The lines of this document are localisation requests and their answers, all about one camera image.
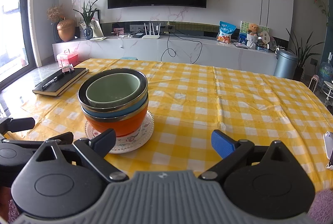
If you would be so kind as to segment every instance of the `black notebook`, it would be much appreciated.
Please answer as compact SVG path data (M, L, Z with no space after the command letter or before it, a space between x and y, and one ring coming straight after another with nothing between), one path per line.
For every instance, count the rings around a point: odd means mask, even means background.
M62 70L55 72L53 75L49 76L45 80L43 80L41 83L39 83L32 92L35 94L42 94L42 95L50 95L50 96L60 96L62 93L66 91L72 84L74 84L75 81L77 81L79 78L84 76L87 72L89 72L86 68L74 68L74 71L67 72L64 74L64 76L50 84L46 87L46 89L42 90L42 86L44 86L46 83L51 81L56 76L60 75L62 73Z

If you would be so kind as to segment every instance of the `snack bag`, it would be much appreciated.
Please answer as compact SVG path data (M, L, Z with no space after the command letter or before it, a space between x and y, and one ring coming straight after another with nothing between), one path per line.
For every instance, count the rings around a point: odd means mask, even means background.
M220 21L220 33L217 36L217 40L229 44L231 42L231 35L235 29L235 25Z

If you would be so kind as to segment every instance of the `pen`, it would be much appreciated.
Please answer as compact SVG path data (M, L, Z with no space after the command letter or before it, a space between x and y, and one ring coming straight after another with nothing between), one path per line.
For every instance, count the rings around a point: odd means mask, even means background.
M56 76L55 78L53 78L51 81L47 82L45 85L42 86L42 91L44 91L44 89L46 89L48 86L50 86L52 83L56 82L57 80L63 78L65 74L61 73L58 76Z

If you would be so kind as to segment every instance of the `golden acorn decoration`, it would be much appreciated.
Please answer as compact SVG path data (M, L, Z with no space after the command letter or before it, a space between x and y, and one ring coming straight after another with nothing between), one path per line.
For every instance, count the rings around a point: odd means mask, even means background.
M76 22L73 19L64 19L57 25L59 37L63 41L70 41L74 38Z

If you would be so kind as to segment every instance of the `yellow checkered tablecloth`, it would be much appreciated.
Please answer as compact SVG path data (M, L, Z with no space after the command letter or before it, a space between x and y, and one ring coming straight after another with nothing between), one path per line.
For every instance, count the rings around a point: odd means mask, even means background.
M235 140L269 145L280 139L310 176L316 191L332 187L333 171L322 135L333 117L302 83L246 71L154 61L89 59L90 70L61 97L34 95L13 117L33 116L34 129L10 133L15 139L45 140L71 131L85 136L86 119L77 99L80 85L94 73L127 67L149 80L149 110L155 129L141 148L108 154L106 160L132 176L136 170L194 170L198 175L221 160L210 136L220 129Z

